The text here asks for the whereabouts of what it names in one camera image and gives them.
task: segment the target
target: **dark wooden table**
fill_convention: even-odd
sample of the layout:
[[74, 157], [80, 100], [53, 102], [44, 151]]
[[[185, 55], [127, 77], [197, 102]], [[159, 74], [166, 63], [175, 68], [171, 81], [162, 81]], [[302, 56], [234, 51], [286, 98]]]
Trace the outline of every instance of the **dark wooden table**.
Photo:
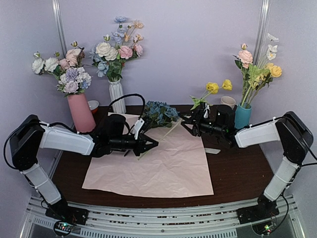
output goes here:
[[[189, 106], [175, 106], [187, 111]], [[106, 113], [100, 107], [95, 114], [98, 123]], [[140, 113], [140, 107], [128, 106], [128, 114]], [[206, 148], [218, 148], [217, 155], [207, 154], [214, 195], [187, 198], [144, 198], [124, 196], [100, 190], [82, 189], [91, 158], [72, 152], [63, 152], [53, 182], [68, 201], [89, 205], [127, 208], [167, 208], [213, 205], [258, 197], [273, 177], [272, 170], [258, 145], [248, 148], [224, 149], [211, 136], [204, 135]]]

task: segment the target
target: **wrapping paper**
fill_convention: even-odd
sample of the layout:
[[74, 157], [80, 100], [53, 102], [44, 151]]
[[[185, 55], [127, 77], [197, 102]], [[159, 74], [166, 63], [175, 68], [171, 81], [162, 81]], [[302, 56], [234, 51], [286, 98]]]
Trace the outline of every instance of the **wrapping paper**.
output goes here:
[[[133, 125], [138, 116], [124, 115]], [[146, 135], [160, 141], [143, 157], [112, 152], [93, 158], [84, 189], [98, 189], [140, 197], [180, 198], [213, 195], [207, 158], [200, 137], [193, 137], [180, 124], [150, 129]]]

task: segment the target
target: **white cup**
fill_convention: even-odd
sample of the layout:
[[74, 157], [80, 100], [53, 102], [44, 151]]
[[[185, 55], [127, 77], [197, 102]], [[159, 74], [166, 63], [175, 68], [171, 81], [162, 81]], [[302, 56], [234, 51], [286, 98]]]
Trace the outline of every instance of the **white cup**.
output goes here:
[[223, 96], [221, 97], [220, 104], [228, 105], [233, 109], [234, 106], [236, 105], [236, 100], [234, 100], [234, 98], [231, 98], [229, 96]]

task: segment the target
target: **lavender backdrop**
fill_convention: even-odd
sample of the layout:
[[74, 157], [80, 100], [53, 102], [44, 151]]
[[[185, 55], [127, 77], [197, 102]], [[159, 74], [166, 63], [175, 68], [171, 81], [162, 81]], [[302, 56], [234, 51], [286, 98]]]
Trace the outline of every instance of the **lavender backdrop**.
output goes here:
[[[0, 145], [30, 114], [44, 121], [71, 125], [67, 100], [56, 91], [56, 81], [31, 71], [33, 52], [48, 58], [59, 50], [52, 1], [0, 0]], [[41, 150], [39, 160], [48, 170], [55, 150]], [[0, 159], [0, 237], [17, 237], [31, 195], [26, 179]]]
[[[261, 6], [261, 0], [60, 1], [68, 49], [74, 40], [88, 50], [102, 42], [104, 35], [117, 29], [113, 19], [118, 15], [144, 22], [139, 30], [145, 37], [144, 55], [126, 64], [124, 92], [170, 104], [190, 104], [189, 95], [200, 96], [207, 82], [221, 84], [227, 78], [233, 92], [221, 90], [210, 101], [219, 103], [223, 95], [240, 100], [241, 73], [232, 55], [243, 42], [253, 51]], [[97, 77], [95, 68], [89, 72], [94, 78], [88, 99], [109, 104], [108, 82]], [[140, 101], [127, 99], [127, 104]]]
[[[280, 38], [278, 56], [274, 61], [283, 75], [263, 90], [253, 103], [252, 123], [294, 111], [317, 137], [317, 2], [315, 0], [272, 1], [269, 32]], [[280, 142], [263, 144], [262, 149], [274, 171], [281, 163], [283, 150]], [[317, 154], [317, 145], [312, 150]], [[308, 155], [305, 163], [315, 162]], [[317, 167], [304, 167], [288, 193], [295, 196], [302, 212], [307, 237], [316, 237]]]

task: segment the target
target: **teal vase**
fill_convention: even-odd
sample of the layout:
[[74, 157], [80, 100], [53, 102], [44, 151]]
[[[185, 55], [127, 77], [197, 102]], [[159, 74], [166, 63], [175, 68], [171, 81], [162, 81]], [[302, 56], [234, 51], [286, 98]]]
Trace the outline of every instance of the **teal vase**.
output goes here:
[[246, 125], [249, 124], [250, 116], [251, 116], [252, 107], [251, 105], [247, 105], [247, 108], [241, 106], [239, 103], [237, 110], [236, 110], [236, 117], [234, 120], [235, 128], [241, 129], [244, 128]]

